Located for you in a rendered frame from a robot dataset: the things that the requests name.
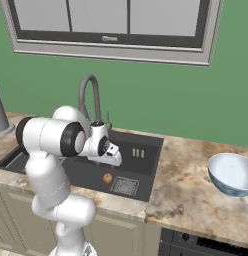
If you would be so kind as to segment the square metal sink drain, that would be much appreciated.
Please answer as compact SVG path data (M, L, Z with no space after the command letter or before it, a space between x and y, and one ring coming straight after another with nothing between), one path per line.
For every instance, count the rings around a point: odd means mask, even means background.
M124 195L135 196L138 186L138 180L117 176L111 186L111 191Z

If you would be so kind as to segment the dark grey sink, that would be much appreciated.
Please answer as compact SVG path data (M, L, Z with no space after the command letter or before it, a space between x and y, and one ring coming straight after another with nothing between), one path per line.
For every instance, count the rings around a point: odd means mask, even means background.
M120 131L109 133L110 141L117 145L122 155L119 167L89 161L86 157L60 157L70 184L76 187L148 202L158 166L163 138L131 134ZM105 173L111 173L110 184L103 182ZM111 191L114 179L125 177L139 181L135 196Z

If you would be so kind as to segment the grey framed window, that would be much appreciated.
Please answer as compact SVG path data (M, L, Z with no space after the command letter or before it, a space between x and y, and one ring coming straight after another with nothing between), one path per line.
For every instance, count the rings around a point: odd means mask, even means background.
M224 0L0 0L13 51L209 66Z

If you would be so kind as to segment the beige cupboard door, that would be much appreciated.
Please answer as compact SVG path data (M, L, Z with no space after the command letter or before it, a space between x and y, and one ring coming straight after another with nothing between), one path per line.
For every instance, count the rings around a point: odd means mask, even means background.
M143 256L143 223L98 213L84 232L98 256Z
M48 256L56 246L55 224L32 212L33 193L0 187L3 209L11 221L25 256Z

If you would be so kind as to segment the grey curved tap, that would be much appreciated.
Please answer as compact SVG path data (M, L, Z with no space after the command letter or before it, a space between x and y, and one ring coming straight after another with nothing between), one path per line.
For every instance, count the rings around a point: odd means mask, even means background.
M81 80L79 91L78 91L78 108L80 112L82 112L86 116L86 118L90 121L90 117L85 105L85 91L86 91L87 83L89 81L92 83L92 87L93 87L95 121L102 121L99 85L98 85L97 78L93 74L88 74Z

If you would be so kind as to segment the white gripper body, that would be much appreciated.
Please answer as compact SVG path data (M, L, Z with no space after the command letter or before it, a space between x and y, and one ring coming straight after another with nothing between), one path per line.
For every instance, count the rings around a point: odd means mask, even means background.
M122 163L122 155L117 145L110 144L109 148L102 156L90 156L89 160L111 166L120 166Z

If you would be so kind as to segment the pale blue bowl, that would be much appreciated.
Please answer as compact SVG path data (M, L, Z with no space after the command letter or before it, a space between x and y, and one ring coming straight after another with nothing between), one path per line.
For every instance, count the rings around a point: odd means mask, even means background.
M219 153L208 161L208 174L222 193L248 196L248 158L234 153Z

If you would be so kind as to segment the black appliance with knob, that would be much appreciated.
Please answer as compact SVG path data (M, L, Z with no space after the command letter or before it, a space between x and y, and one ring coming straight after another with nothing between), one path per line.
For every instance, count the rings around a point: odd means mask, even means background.
M162 228L158 256L248 256L248 248Z

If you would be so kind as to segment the grey cone-shaped object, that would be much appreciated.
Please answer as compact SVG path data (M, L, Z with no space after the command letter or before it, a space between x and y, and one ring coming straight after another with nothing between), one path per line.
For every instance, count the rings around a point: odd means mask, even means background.
M1 98L0 98L0 137L11 133L15 125L8 121Z

